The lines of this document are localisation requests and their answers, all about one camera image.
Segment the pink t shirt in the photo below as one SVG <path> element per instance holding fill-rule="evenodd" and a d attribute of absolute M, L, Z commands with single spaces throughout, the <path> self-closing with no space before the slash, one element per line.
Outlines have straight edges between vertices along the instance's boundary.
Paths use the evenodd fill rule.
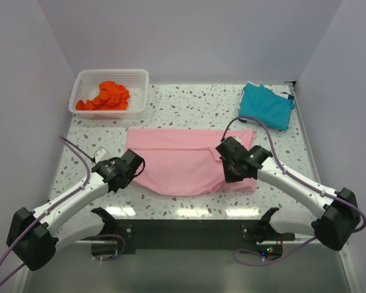
<path fill-rule="evenodd" d="M 222 130 L 129 128 L 126 148 L 145 160 L 135 183 L 157 194 L 191 197 L 217 191 L 254 192 L 255 179 L 227 183 L 216 147 Z"/>

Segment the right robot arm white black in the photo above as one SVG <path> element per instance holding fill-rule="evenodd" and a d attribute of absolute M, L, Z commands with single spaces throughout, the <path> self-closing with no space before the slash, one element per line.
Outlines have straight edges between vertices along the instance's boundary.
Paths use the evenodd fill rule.
<path fill-rule="evenodd" d="M 315 182 L 284 165 L 274 151 L 259 145 L 247 150 L 233 137 L 223 139 L 216 147 L 227 183 L 255 179 L 267 183 L 307 208 L 312 220 L 270 217 L 259 225 L 263 238 L 272 240 L 279 234 L 295 233 L 313 236 L 331 250 L 340 251 L 365 217 L 351 190 L 335 190 Z"/>

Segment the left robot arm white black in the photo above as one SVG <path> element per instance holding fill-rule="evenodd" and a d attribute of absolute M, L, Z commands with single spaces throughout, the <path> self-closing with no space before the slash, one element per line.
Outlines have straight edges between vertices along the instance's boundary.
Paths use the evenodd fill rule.
<path fill-rule="evenodd" d="M 100 148 L 95 154 L 96 164 L 70 190 L 32 211 L 21 208 L 13 215 L 7 236 L 7 246 L 31 271 L 45 266 L 57 250 L 73 242 L 98 236 L 114 237 L 115 219 L 103 208 L 94 208 L 98 219 L 61 233 L 61 227 L 86 205 L 109 192 L 125 189 L 145 169 L 145 160 L 132 150 L 122 157 L 113 157 Z"/>

